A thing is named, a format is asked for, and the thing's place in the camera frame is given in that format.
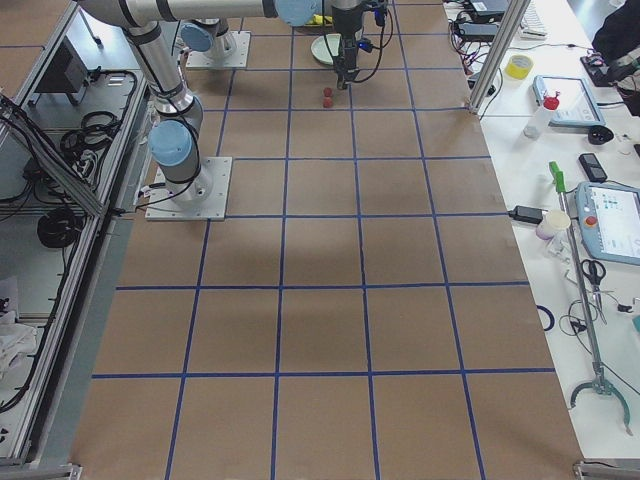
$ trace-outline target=white table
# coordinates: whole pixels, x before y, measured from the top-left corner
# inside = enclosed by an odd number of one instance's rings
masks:
[[[535,0],[535,4],[548,30],[547,39],[541,42],[516,36],[512,46],[527,47],[541,43],[590,46],[565,0]],[[524,80],[504,75],[503,88],[481,123],[507,207],[520,204],[557,209],[558,196],[551,183],[548,163],[552,160],[558,163],[564,171],[567,188],[571,189],[587,180],[578,163],[578,155],[585,152],[598,156],[610,179],[640,186],[640,157],[632,148],[632,143],[640,143],[640,118],[631,117],[624,106],[603,109],[607,126],[616,133],[616,138],[603,146],[590,145],[584,133],[560,133],[556,130],[545,133],[537,141],[522,135],[522,129],[537,108],[531,89],[534,75],[588,78],[579,61],[585,50],[566,46],[543,46],[526,52],[509,50],[503,67],[515,53],[529,56],[534,61],[534,68]],[[592,87],[592,91],[598,102],[620,101],[613,88]],[[575,279],[572,265],[550,253],[531,226],[514,222],[513,229],[536,302],[560,317],[569,304],[579,298],[577,287],[565,278],[565,272],[569,270],[570,277]],[[603,290],[613,290],[613,295],[623,304],[631,304],[634,297],[640,297],[640,267],[612,262],[605,264],[607,276],[602,284]],[[624,314],[617,312],[615,302],[605,297],[603,308],[608,324],[596,322],[603,360],[638,388],[640,334],[633,328],[632,319],[640,315],[640,304],[636,305],[634,314]],[[579,307],[574,312],[581,316]],[[586,334],[582,335],[585,335],[584,342],[588,345]],[[557,326],[547,333],[547,340],[568,404],[575,386],[594,378],[591,357],[575,338],[563,334]],[[576,408],[570,412],[582,453],[586,458],[638,458],[640,397],[611,373],[605,373],[629,403],[631,428],[636,436],[626,434],[622,425],[622,408],[615,398],[589,390],[580,394]]]

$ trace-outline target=scissors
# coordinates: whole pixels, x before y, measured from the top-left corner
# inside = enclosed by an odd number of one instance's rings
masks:
[[[596,302],[596,307],[602,316],[602,321],[607,324],[607,320],[604,318],[602,311],[602,292],[600,291],[600,282],[607,274],[607,269],[604,265],[597,260],[583,260],[580,262],[582,267],[582,274],[585,276],[589,283],[591,283],[591,291],[593,292],[593,299]]]

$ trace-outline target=screen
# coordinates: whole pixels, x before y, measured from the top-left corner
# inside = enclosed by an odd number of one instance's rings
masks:
[[[560,92],[558,97],[560,99],[560,107],[558,107],[558,111],[555,114],[558,120],[577,120],[580,122],[597,120],[589,97],[584,91],[580,80],[545,77],[543,82],[547,95],[553,96],[556,92]]]
[[[635,192],[591,187],[602,251],[640,258],[640,198]]]

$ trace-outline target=brown paper floor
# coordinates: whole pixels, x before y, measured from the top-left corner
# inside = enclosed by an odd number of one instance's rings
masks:
[[[134,220],[71,457],[87,479],[573,478],[443,8],[409,3],[331,110],[315,37],[277,20],[234,25],[248,70],[188,74],[202,153],[234,157],[229,217]]]
[[[13,97],[43,53],[69,0],[2,0],[0,87]]]

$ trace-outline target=white bottle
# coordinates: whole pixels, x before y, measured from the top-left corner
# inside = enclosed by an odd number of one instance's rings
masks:
[[[524,127],[523,133],[525,136],[537,140],[540,134],[549,126],[553,114],[560,106],[560,100],[558,100],[560,92],[556,92],[555,97],[549,97],[545,95],[542,105],[538,107],[536,113],[533,114],[527,126]]]

